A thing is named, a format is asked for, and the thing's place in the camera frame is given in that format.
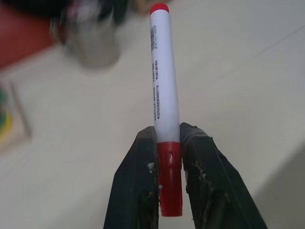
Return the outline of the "red mat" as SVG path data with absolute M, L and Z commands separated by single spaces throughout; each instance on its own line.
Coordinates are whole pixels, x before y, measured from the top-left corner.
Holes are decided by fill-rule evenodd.
M 52 46 L 49 24 L 69 0 L 0 0 L 0 69 Z

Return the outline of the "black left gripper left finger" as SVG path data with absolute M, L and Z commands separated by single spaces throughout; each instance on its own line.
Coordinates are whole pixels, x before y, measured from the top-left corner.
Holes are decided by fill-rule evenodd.
M 158 229 L 159 185 L 155 132 L 140 131 L 115 172 L 103 229 Z

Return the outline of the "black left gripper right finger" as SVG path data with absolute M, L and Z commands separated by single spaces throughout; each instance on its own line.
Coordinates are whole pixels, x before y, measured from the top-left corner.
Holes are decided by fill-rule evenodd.
M 268 229 L 243 179 L 202 129 L 181 123 L 183 169 L 195 229 Z

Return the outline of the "white marker with red cap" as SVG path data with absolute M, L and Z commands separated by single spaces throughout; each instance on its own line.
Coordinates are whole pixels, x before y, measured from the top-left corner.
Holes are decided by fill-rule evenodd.
M 176 72 L 169 7 L 150 10 L 154 130 L 158 155 L 161 214 L 183 214 L 182 156 Z

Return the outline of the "metal mesh pen holder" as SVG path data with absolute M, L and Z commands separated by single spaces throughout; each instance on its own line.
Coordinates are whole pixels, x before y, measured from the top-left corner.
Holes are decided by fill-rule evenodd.
M 109 0 L 71 0 L 50 31 L 67 54 L 83 66 L 106 67 L 118 61 L 114 6 Z

